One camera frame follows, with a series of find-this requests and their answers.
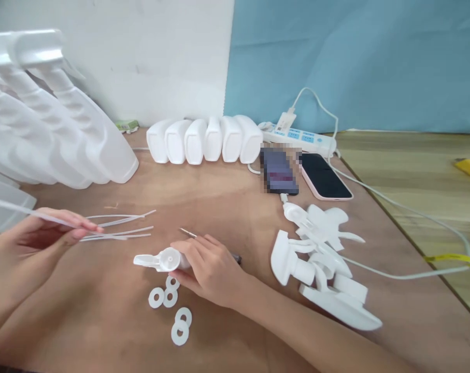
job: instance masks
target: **pink phone case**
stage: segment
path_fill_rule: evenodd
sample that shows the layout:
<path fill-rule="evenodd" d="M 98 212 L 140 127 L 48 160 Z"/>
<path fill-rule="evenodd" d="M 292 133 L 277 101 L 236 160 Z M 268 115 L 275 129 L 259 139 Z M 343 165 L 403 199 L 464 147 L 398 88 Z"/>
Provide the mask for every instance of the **pink phone case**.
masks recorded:
<path fill-rule="evenodd" d="M 354 198 L 354 195 L 353 195 L 352 192 L 350 191 L 349 187 L 344 183 L 344 181 L 340 178 L 340 176 L 337 175 L 337 173 L 335 172 L 335 170 L 332 169 L 332 171 L 335 173 L 335 175 L 337 175 L 337 178 L 342 182 L 342 184 L 345 186 L 345 188 L 347 188 L 347 190 L 350 192 L 351 197 L 347 197 L 347 198 L 328 198 L 328 197 L 323 197 L 322 195 L 320 195 L 320 194 L 318 193 L 318 191 L 316 190 L 316 187 L 315 187 L 314 184 L 311 182 L 311 179 L 309 179 L 309 176 L 307 176 L 306 170 L 302 167 L 302 165 L 299 165 L 299 167 L 301 168 L 301 172 L 302 172 L 302 176 L 304 176 L 304 180 L 306 180 L 306 183 L 307 183 L 307 185 L 309 186 L 309 189 L 311 189 L 312 195 L 313 195 L 314 197 L 316 197 L 317 199 L 320 199 L 320 200 L 350 200 L 350 199 L 353 199 L 353 198 Z"/>

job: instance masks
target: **smartphone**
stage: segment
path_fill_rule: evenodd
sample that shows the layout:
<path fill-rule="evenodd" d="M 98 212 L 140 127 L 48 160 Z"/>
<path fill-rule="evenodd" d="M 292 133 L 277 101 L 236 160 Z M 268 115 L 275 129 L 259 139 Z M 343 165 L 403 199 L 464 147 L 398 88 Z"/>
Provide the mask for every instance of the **smartphone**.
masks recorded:
<path fill-rule="evenodd" d="M 297 178 L 290 167 L 289 156 L 284 150 L 262 148 L 260 159 L 268 193 L 298 194 Z"/>
<path fill-rule="evenodd" d="M 319 154 L 302 153 L 300 156 L 302 176 L 312 194 L 321 200 L 349 200 L 352 192 Z"/>

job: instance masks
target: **white plastic straw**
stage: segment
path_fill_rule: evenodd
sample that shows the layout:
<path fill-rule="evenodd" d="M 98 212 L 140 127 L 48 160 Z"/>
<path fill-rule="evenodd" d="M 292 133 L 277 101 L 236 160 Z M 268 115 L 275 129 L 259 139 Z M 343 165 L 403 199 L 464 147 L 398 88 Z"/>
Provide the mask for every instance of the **white plastic straw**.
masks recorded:
<path fill-rule="evenodd" d="M 132 230 L 132 231 L 113 233 L 113 235 L 121 236 L 121 235 L 125 235 L 125 234 L 128 234 L 128 233 L 135 233 L 135 232 L 147 231 L 147 230 L 149 230 L 149 229 L 153 229 L 153 225 L 151 225 L 150 227 L 145 227 L 145 228 L 140 228 L 140 229 L 134 229 L 134 230 Z"/>
<path fill-rule="evenodd" d="M 141 235 L 126 235 L 126 236 L 119 236 L 119 237 L 137 238 L 137 237 L 148 237 L 148 236 L 151 236 L 151 234 L 146 233 L 146 234 L 141 234 Z M 107 239 L 107 237 L 88 237 L 88 238 L 83 238 L 81 242 L 95 241 L 95 240 L 100 240 L 100 239 Z"/>
<path fill-rule="evenodd" d="M 12 210 L 12 211 L 23 212 L 23 213 L 26 213 L 26 214 L 29 214 L 29 215 L 33 215 L 33 216 L 42 218 L 44 220 L 48 220 L 48 221 L 52 221 L 54 223 L 66 225 L 66 226 L 71 227 L 71 228 L 81 228 L 81 227 L 75 226 L 71 223 L 68 223 L 66 221 L 63 221 L 61 219 L 57 219 L 57 218 L 54 218 L 50 215 L 46 215 L 42 212 L 38 212 L 38 211 L 34 211 L 34 210 L 31 210 L 31 209 L 28 209 L 28 208 L 25 208 L 25 207 L 22 207 L 22 206 L 18 206 L 18 205 L 15 205 L 15 204 L 10 203 L 10 202 L 6 202 L 6 201 L 1 200 L 1 199 L 0 199 L 0 207 L 6 208 L 6 209 Z M 97 237 L 103 237 L 103 238 L 107 238 L 107 239 L 116 239 L 116 240 L 123 240 L 123 241 L 127 240 L 127 238 L 125 236 L 114 236 L 114 235 L 111 235 L 111 234 L 98 233 L 98 232 L 92 232 L 92 231 L 89 231 L 89 233 L 91 235 L 94 235 L 94 236 L 97 236 Z"/>
<path fill-rule="evenodd" d="M 152 210 L 152 211 L 144 213 L 143 215 L 124 215 L 124 214 L 95 215 L 95 216 L 87 217 L 87 219 L 126 217 L 126 219 L 119 219 L 119 220 L 114 220 L 114 221 L 111 221 L 111 222 L 99 224 L 99 226 L 104 228 L 104 227 L 108 227 L 108 226 L 111 226 L 111 225 L 124 224 L 124 223 L 130 222 L 130 221 L 136 220 L 138 218 L 144 218 L 145 216 L 150 215 L 151 213 L 154 213 L 156 211 L 157 210 Z"/>

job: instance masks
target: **power strip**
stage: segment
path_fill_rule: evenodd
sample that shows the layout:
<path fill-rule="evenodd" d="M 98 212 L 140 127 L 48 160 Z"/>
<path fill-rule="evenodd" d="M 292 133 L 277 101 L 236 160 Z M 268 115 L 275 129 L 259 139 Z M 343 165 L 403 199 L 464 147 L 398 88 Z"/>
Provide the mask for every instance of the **power strip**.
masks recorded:
<path fill-rule="evenodd" d="M 323 158 L 328 157 L 337 149 L 337 141 L 330 136 L 318 135 L 313 132 L 306 132 L 289 128 L 288 132 L 276 130 L 274 123 L 266 122 L 259 125 L 262 129 L 262 136 L 266 142 L 279 142 L 289 144 L 293 148 L 301 148 L 308 153 L 318 153 Z"/>

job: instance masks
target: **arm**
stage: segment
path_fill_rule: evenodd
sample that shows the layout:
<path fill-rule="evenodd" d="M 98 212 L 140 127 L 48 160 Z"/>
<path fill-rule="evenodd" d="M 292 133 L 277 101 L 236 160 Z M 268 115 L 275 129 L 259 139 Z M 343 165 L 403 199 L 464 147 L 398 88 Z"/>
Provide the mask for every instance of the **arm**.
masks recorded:
<path fill-rule="evenodd" d="M 245 273 L 226 247 L 211 236 L 171 245 L 187 256 L 195 278 L 180 270 L 171 272 L 171 276 L 199 296 L 232 308 L 268 329 L 317 370 L 414 371 L 399 357 Z"/>
<path fill-rule="evenodd" d="M 0 234 L 0 329 L 15 309 L 48 280 L 70 247 L 88 231 L 103 231 L 70 211 L 49 208 L 39 211 L 80 228 L 30 216 Z"/>

